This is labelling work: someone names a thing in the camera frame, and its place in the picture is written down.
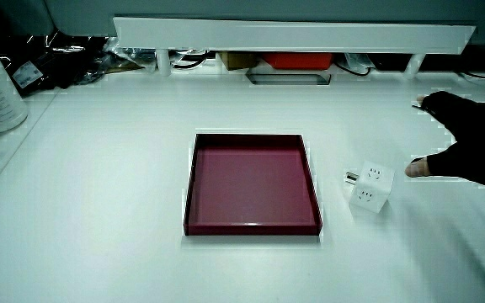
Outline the person's right hand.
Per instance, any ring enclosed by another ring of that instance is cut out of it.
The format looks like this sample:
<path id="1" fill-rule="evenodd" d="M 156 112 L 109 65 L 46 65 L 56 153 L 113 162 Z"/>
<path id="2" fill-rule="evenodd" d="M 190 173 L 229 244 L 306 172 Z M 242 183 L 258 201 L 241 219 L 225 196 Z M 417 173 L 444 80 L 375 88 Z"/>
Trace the person's right hand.
<path id="1" fill-rule="evenodd" d="M 446 91 L 417 97 L 418 108 L 440 122 L 456 139 L 445 150 L 413 159 L 405 174 L 458 177 L 485 185 L 485 103 Z"/>

